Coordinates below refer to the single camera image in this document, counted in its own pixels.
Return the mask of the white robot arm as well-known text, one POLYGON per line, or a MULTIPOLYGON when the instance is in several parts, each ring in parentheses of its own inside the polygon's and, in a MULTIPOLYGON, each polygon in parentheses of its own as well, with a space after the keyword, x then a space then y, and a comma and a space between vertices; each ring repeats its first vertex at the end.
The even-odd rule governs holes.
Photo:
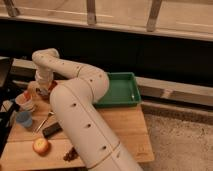
POLYGON ((54 48, 34 52, 32 60, 41 87, 50 87, 54 73, 66 78, 52 89, 50 105, 88 171, 143 171, 93 106, 109 89, 106 72, 63 60, 54 48))

